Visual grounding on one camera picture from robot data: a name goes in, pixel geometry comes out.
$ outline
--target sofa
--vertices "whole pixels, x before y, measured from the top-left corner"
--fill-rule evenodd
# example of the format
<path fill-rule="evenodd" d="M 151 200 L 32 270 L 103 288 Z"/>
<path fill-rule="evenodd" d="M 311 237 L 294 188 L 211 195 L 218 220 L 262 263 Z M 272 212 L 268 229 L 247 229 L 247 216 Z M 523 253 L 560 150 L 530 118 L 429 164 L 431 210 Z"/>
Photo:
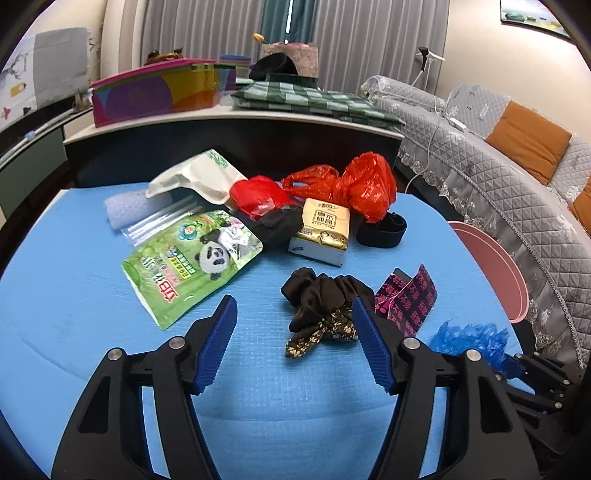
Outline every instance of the sofa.
<path fill-rule="evenodd" d="M 591 239 L 569 206 L 589 181 L 591 145 L 573 135 L 544 186 L 484 140 L 503 115 L 508 96 L 463 84 L 444 100 L 383 76 L 370 77 L 361 91 L 405 121 L 397 161 L 421 174 L 465 222 L 495 238 L 515 260 L 530 295 L 527 321 L 536 350 L 586 365 Z"/>

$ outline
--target white countertop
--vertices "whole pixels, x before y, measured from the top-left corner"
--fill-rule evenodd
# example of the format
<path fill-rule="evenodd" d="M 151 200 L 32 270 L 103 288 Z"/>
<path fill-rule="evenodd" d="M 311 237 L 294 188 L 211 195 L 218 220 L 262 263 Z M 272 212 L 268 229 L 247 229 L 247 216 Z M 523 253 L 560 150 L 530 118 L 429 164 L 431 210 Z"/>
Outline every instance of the white countertop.
<path fill-rule="evenodd" d="M 404 139 L 404 136 L 397 132 L 392 132 L 384 128 L 370 127 L 369 125 L 354 124 L 352 122 L 345 122 L 321 115 L 305 115 L 303 113 L 292 112 L 277 112 L 266 110 L 250 110 L 242 108 L 234 108 L 233 106 L 216 105 L 212 108 L 204 108 L 201 110 L 192 110 L 180 113 L 168 113 L 166 115 L 154 115 L 136 120 L 128 120 L 119 122 L 105 127 L 95 127 L 91 125 L 78 133 L 72 135 L 65 140 L 64 145 L 78 142 L 85 138 L 102 135 L 118 130 L 125 130 L 127 128 L 141 127 L 143 125 L 163 124 L 166 122 L 178 122 L 186 120 L 213 120 L 213 119 L 262 119 L 262 120 L 283 120 L 291 122 L 305 122 L 309 124 L 332 125 L 334 127 L 348 128 L 351 130 L 358 130 L 363 132 L 381 135 L 382 137 Z"/>
<path fill-rule="evenodd" d="M 49 204 L 45 207 L 45 210 L 43 210 L 43 213 L 41 215 L 39 215 L 39 218 L 35 221 L 35 223 L 33 224 L 33 226 L 35 226 L 36 224 L 39 223 L 39 220 L 41 220 L 41 218 L 43 218 L 43 216 L 49 212 L 49 210 L 57 203 L 57 201 L 62 198 L 66 193 L 68 192 L 68 190 L 60 190 L 59 192 L 57 192 L 57 195 L 53 197 L 53 199 L 49 202 Z"/>

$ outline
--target flower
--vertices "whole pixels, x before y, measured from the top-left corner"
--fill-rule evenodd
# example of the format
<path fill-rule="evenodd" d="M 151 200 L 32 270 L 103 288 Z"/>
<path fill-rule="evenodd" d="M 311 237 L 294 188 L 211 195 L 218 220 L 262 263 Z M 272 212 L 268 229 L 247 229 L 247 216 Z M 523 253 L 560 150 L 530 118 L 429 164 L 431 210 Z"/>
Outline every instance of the flower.
<path fill-rule="evenodd" d="M 254 41 L 260 42 L 260 43 L 266 43 L 265 42 L 265 37 L 263 37 L 260 33 L 253 33 L 252 34 L 252 39 Z"/>

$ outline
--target tissue pack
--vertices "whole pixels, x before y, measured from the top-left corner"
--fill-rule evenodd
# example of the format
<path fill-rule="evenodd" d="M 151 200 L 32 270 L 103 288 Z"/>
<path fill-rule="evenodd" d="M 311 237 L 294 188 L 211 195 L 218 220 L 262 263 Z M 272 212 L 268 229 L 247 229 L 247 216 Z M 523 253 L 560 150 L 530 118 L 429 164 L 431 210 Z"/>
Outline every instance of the tissue pack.
<path fill-rule="evenodd" d="M 302 221 L 304 227 L 291 238 L 289 251 L 340 267 L 349 245 L 349 209 L 308 198 Z"/>

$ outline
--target colorful box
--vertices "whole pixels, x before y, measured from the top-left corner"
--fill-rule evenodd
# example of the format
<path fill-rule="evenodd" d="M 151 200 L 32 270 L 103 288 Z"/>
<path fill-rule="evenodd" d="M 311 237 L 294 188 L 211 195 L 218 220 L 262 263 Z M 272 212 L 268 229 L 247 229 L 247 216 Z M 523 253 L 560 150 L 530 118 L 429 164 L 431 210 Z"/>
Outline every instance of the colorful box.
<path fill-rule="evenodd" d="M 236 68 L 214 60 L 163 61 L 92 85 L 95 125 L 210 108 L 236 90 Z"/>

